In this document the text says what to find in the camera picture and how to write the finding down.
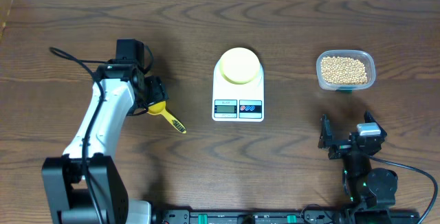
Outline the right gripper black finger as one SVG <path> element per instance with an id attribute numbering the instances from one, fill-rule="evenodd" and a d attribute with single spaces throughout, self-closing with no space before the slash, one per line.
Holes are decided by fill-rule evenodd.
<path id="1" fill-rule="evenodd" d="M 372 116 L 370 111 L 365 111 L 365 113 L 364 113 L 364 122 L 365 123 L 377 123 L 377 121 Z"/>
<path id="2" fill-rule="evenodd" d="M 330 121 L 324 114 L 321 119 L 321 132 L 318 142 L 318 148 L 329 148 L 333 142 L 333 132 L 331 130 Z"/>

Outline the yellow measuring scoop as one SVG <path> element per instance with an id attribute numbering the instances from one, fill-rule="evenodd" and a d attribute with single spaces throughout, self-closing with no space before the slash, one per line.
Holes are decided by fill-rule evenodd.
<path id="1" fill-rule="evenodd" d="M 180 133 L 185 134 L 187 132 L 186 127 L 171 112 L 168 111 L 165 101 L 151 105 L 148 108 L 147 113 L 150 115 L 161 115 Z"/>

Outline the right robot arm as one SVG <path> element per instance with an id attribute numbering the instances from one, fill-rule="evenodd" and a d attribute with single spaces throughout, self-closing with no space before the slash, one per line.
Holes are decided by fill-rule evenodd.
<path id="1" fill-rule="evenodd" d="M 344 191 L 351 199 L 335 215 L 336 223 L 390 223 L 388 208 L 395 205 L 397 174 L 385 168 L 373 168 L 371 157 L 382 149 L 387 132 L 367 111 L 364 122 L 346 139 L 336 139 L 326 115 L 320 119 L 319 148 L 328 150 L 329 159 L 343 163 Z"/>

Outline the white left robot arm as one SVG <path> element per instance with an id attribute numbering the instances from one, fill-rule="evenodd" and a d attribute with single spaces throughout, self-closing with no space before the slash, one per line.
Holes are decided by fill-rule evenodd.
<path id="1" fill-rule="evenodd" d="M 71 143 L 41 168 L 53 223 L 151 223 L 152 206 L 130 199 L 113 161 L 126 117 L 141 115 L 168 95 L 149 76 L 145 53 L 135 39 L 119 39 L 115 58 L 89 74 L 91 102 Z"/>

